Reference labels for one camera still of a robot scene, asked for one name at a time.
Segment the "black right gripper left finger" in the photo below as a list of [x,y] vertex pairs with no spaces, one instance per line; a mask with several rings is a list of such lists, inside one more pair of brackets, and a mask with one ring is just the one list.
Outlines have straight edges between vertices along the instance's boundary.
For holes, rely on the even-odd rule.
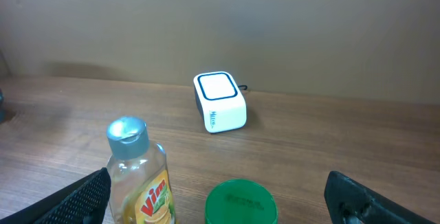
[[1,219],[1,224],[101,224],[111,194],[106,168]]

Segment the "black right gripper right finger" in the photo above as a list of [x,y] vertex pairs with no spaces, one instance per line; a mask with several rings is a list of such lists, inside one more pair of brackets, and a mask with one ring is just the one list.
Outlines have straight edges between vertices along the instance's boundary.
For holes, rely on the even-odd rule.
[[333,224],[434,224],[338,171],[331,171],[324,199]]

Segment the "green lid jar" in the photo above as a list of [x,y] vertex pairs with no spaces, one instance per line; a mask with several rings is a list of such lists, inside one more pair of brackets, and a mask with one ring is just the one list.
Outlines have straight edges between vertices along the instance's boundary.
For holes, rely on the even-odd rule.
[[277,224],[278,208],[271,193],[247,179],[215,186],[206,198],[206,224]]

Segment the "yellow dish soap bottle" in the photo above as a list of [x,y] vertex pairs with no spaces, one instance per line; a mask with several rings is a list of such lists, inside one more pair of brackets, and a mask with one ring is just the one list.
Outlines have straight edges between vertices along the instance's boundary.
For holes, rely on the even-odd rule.
[[146,122],[125,116],[107,128],[112,152],[109,207],[115,223],[175,224],[175,203],[163,147],[149,139]]

